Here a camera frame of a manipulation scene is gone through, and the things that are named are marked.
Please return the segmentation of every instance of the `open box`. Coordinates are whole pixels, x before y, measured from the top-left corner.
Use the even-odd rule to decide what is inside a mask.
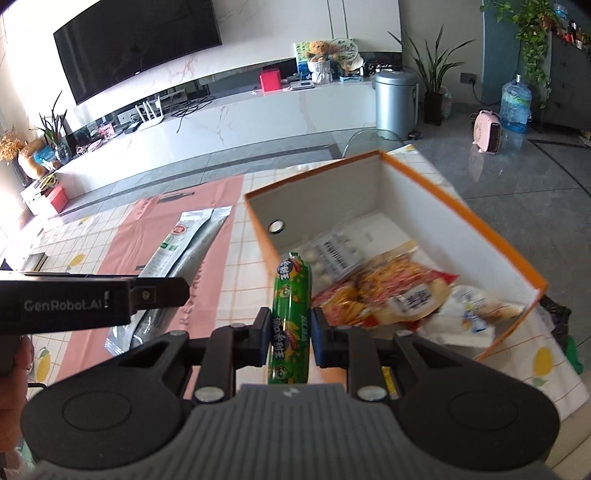
[[[527,305],[519,318],[497,328],[479,358],[517,328],[546,288],[542,276],[463,203],[382,151],[290,177],[247,193],[245,200],[271,274],[289,251],[335,229],[368,258],[412,238],[421,263]],[[278,220],[282,229],[271,233]]]

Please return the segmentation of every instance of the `large water bottle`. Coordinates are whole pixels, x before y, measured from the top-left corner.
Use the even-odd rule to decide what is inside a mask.
[[[531,117],[531,90],[522,81],[521,75],[503,87],[501,100],[501,125],[513,132],[525,133]]]

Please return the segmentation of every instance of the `screw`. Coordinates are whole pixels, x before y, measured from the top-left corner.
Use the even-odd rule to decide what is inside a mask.
[[[223,396],[223,390],[218,387],[202,387],[195,392],[195,398],[202,403],[215,403]]]
[[[366,385],[357,390],[357,396],[364,401],[380,401],[386,398],[388,392],[377,385]]]

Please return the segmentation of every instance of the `pink fan heater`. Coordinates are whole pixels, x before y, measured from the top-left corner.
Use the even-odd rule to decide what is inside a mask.
[[[494,155],[501,145],[501,123],[494,112],[481,110],[474,123],[474,145],[480,153]]]

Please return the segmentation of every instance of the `black television screen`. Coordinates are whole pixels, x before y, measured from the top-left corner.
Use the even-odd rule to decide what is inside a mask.
[[[100,0],[53,36],[76,104],[156,65],[221,45],[210,0]]]

